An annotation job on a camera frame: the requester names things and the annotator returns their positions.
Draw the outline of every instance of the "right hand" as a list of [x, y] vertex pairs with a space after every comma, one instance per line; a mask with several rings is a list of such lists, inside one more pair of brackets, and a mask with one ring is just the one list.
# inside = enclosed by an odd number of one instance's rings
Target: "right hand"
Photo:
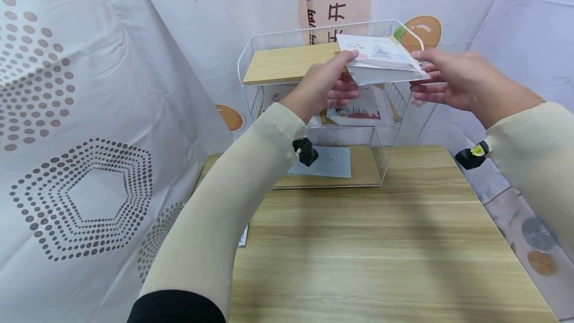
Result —
[[415, 51], [412, 56], [428, 62], [423, 69], [430, 75], [429, 80], [411, 82], [415, 99], [470, 111], [486, 129], [499, 120], [544, 102], [479, 54], [452, 55], [429, 49]]
[[447, 104], [450, 107], [473, 111], [480, 97], [488, 95], [488, 86], [505, 85], [510, 79], [490, 65], [487, 59], [474, 52], [452, 55], [438, 49], [415, 51], [413, 58], [428, 62], [423, 66], [430, 79], [411, 82], [416, 100]]

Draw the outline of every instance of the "gray dot pattern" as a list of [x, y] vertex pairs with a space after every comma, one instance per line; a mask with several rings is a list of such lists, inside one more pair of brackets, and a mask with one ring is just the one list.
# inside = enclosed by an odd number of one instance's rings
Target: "gray dot pattern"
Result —
[[72, 62], [37, 21], [16, 0], [0, 0], [0, 150], [7, 152], [50, 135], [75, 103]]
[[[87, 220], [82, 218], [82, 205], [72, 200], [69, 191], [96, 169], [120, 173], [127, 198], [117, 202], [120, 208], [114, 217]], [[23, 223], [52, 262], [125, 247], [147, 215], [151, 194], [151, 154], [100, 138], [40, 164], [13, 184], [9, 192]]]
[[170, 207], [166, 207], [155, 219], [155, 223], [151, 226], [150, 231], [146, 234], [145, 239], [140, 245], [138, 252], [138, 275], [142, 283], [145, 282], [151, 264], [157, 255], [163, 240], [167, 237], [169, 230], [173, 227], [177, 217], [183, 209], [185, 203], [175, 203]]

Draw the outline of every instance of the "yellow sticker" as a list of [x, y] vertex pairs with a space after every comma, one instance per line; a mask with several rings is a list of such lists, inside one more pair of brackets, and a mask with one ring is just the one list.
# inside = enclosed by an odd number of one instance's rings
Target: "yellow sticker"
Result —
[[486, 153], [484, 152], [484, 149], [482, 148], [481, 145], [476, 145], [475, 147], [473, 147], [472, 149], [470, 149], [470, 152], [471, 152], [474, 156], [484, 156], [484, 155], [486, 155]]

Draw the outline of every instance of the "paper on shelf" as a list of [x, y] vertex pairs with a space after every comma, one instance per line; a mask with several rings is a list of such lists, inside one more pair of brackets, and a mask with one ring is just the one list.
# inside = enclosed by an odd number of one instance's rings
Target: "paper on shelf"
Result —
[[420, 63], [392, 37], [337, 35], [340, 50], [358, 50], [347, 64], [358, 85], [385, 84], [429, 78]]
[[289, 169], [289, 176], [325, 176], [351, 178], [351, 150], [348, 147], [313, 146], [317, 160], [306, 167], [299, 161]]
[[389, 98], [377, 86], [361, 86], [358, 99], [347, 107], [328, 109], [326, 116], [339, 126], [392, 126], [395, 124]]

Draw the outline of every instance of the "wooden table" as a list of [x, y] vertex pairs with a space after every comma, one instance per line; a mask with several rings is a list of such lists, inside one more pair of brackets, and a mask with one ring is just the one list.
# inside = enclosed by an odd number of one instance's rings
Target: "wooden table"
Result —
[[230, 322], [556, 322], [444, 148], [390, 165], [381, 188], [271, 191]]

